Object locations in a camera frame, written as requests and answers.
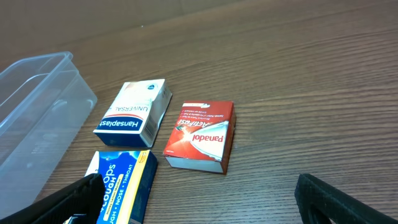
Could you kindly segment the red Panadol box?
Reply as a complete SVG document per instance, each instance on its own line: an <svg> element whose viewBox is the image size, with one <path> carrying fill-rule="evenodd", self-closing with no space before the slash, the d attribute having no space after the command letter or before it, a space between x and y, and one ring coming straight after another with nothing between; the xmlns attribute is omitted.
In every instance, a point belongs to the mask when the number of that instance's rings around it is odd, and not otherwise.
<svg viewBox="0 0 398 224"><path fill-rule="evenodd" d="M225 174L235 125L232 101L184 101L163 156L173 168Z"/></svg>

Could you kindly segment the blue yellow cough drops box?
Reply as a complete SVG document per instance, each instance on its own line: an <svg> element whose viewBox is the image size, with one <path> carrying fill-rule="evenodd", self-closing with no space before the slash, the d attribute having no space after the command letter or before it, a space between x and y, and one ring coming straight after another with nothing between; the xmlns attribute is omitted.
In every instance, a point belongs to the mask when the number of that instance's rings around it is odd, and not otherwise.
<svg viewBox="0 0 398 224"><path fill-rule="evenodd" d="M157 165L150 150L95 152L86 175L102 175L105 187L96 222L142 224Z"/></svg>

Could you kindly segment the white blue Hansaplast box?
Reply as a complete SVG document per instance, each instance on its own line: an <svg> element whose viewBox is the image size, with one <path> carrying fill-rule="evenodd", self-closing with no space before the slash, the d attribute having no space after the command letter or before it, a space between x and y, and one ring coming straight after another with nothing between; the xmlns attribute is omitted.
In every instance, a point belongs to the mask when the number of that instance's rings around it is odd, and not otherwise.
<svg viewBox="0 0 398 224"><path fill-rule="evenodd" d="M108 146L150 148L171 98L164 79L126 82L93 132Z"/></svg>

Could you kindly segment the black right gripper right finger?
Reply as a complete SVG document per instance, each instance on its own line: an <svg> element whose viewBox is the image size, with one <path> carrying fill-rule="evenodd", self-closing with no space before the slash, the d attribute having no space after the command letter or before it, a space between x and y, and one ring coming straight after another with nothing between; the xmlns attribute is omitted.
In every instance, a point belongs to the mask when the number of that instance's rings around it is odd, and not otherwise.
<svg viewBox="0 0 398 224"><path fill-rule="evenodd" d="M303 224L397 224L311 174L299 175L295 199Z"/></svg>

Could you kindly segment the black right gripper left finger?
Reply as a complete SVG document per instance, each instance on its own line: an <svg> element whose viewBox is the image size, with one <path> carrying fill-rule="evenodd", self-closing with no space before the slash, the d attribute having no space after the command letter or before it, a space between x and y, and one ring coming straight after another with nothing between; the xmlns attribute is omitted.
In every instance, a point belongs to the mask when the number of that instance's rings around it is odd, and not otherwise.
<svg viewBox="0 0 398 224"><path fill-rule="evenodd" d="M1 224L57 224L73 217L73 223L97 222L105 186L101 174L90 174L1 219Z"/></svg>

